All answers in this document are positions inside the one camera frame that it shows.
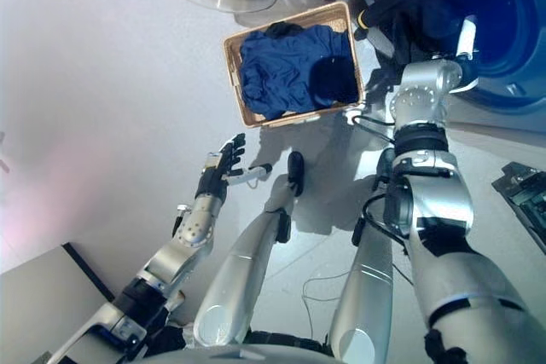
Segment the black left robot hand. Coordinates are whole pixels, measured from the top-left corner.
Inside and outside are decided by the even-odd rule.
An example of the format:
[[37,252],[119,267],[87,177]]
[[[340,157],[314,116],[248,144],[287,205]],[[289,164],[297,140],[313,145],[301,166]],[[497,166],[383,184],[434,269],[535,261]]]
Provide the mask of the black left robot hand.
[[195,198],[211,195],[222,203],[227,197],[228,186],[265,178],[272,172],[271,164],[237,168],[245,153],[246,134],[240,133],[229,139],[217,152],[209,153],[200,174]]

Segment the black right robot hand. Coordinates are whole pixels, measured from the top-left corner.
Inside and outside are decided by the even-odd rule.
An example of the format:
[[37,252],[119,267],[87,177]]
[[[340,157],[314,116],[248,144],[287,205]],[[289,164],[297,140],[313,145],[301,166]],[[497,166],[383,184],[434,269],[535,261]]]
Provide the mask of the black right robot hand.
[[428,61],[450,61],[459,66],[472,65],[477,37],[478,17],[470,14],[462,19],[436,19],[428,28],[432,41]]

